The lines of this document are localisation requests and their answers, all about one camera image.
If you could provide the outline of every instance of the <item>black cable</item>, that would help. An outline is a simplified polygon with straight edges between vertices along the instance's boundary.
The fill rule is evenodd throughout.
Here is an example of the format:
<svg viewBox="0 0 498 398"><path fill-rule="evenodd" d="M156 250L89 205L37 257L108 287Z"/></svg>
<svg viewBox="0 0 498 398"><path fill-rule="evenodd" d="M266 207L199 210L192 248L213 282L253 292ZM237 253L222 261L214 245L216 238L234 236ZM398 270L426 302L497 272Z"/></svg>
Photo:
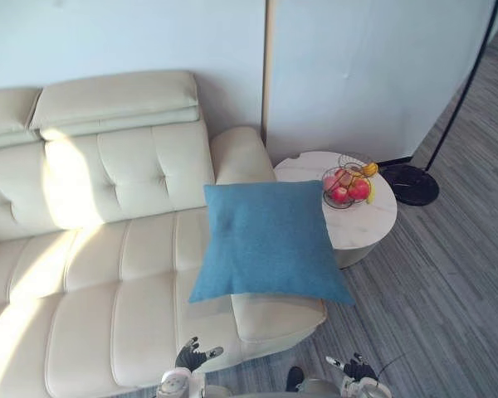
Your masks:
<svg viewBox="0 0 498 398"><path fill-rule="evenodd" d="M448 124L445 127L445 130L442 133L441 139L439 140L439 143L437 144L435 151L433 151L433 155L430 158L428 165L424 169L425 172L427 172L430 169L430 167L432 166L432 163L435 160L437 153L439 152L439 149L441 149L442 143L444 143L445 138L448 135L448 132L452 128L454 120L456 119L456 116L459 113L459 109L463 105L463 101L465 100L466 93L468 92L468 90L471 87L471 83L474 80L474 75L476 74L476 72L478 70L478 66L481 62L481 58L483 57L483 53L485 52L485 49L487 47L487 43L489 41L489 36L491 35L491 30L492 30L492 27L495 23L497 13L498 13L498 0L495 0L495 4L492 7L492 11L491 11L491 17L489 18L489 24L487 25L485 35L483 36L483 41L481 42L480 50L478 51L478 55L476 57L476 60L474 61L474 66L472 67L471 73L469 74L468 78L466 79L465 88L463 89L463 92L461 93L461 96L459 97L459 100L457 101L456 108L452 112L452 116L451 116L450 120L448 121Z"/></svg>
<svg viewBox="0 0 498 398"><path fill-rule="evenodd" d="M376 387L378 387L378 384L380 382L380 375L382 374L383 371L385 371L385 368L388 367L389 365L391 365L393 362L397 361L398 359L402 358L406 354L407 354L406 352L404 354L400 354L398 357L394 358L392 361L390 361L389 363L387 363L387 364L384 365L384 367L382 368L382 370L379 371L378 375L376 376L376 378L377 378L377 380L376 380Z"/></svg>

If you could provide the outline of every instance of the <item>lamp base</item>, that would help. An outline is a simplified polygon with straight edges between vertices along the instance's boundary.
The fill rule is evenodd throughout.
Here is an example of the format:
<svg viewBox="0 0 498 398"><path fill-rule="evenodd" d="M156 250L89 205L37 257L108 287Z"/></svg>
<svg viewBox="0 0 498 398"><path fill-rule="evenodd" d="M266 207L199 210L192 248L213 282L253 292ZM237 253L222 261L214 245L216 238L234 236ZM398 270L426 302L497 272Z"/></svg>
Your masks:
<svg viewBox="0 0 498 398"><path fill-rule="evenodd" d="M437 199L439 186L421 168L395 164L381 171L398 201L410 206L426 206Z"/></svg>

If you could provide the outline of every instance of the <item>sofa armrest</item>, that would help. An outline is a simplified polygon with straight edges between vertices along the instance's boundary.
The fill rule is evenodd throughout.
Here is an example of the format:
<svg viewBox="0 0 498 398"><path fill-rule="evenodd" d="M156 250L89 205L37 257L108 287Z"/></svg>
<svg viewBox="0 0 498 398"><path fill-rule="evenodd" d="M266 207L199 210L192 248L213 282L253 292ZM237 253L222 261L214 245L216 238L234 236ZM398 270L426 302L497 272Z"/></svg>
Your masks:
<svg viewBox="0 0 498 398"><path fill-rule="evenodd" d="M210 144L216 184L276 181L266 148L255 129L236 127Z"/></svg>

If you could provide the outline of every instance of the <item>sunlight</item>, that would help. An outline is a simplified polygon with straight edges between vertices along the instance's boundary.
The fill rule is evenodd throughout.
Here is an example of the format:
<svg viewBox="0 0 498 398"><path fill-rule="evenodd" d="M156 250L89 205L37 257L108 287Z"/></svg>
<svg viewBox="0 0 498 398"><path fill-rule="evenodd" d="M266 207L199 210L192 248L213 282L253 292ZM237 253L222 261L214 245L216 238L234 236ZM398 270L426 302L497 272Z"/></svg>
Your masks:
<svg viewBox="0 0 498 398"><path fill-rule="evenodd" d="M8 305L0 314L0 382L18 343L40 306L40 300L25 300Z"/></svg>
<svg viewBox="0 0 498 398"><path fill-rule="evenodd" d="M51 136L61 135L52 130ZM51 217L57 226L73 229L103 223L95 205L85 158L65 136L45 145L43 189Z"/></svg>
<svg viewBox="0 0 498 398"><path fill-rule="evenodd" d="M55 225L74 231L63 231L53 239L50 235L34 238L41 239L34 243L34 249L40 246L41 253L13 275L10 304L0 313L0 385L17 349L26 344L22 343L25 333L37 322L37 312L44 304L39 298L63 291L66 268L103 224L83 154L58 131L54 131L52 137L61 139L45 144L43 191Z"/></svg>

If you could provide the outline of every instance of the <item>white marble tabletop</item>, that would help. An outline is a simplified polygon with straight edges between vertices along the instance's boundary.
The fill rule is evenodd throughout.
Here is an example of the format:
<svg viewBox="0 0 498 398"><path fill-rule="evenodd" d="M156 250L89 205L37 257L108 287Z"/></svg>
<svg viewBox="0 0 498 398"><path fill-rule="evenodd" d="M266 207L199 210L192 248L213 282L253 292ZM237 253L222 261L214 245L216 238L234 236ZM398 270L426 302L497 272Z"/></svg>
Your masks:
<svg viewBox="0 0 498 398"><path fill-rule="evenodd" d="M339 153L305 152L287 158L275 167L278 181L320 180L326 170L338 167ZM334 209L323 202L326 227L334 249L352 250L373 245L391 231L397 219L397 201L380 174L370 178L375 196L372 203L354 203L347 209Z"/></svg>

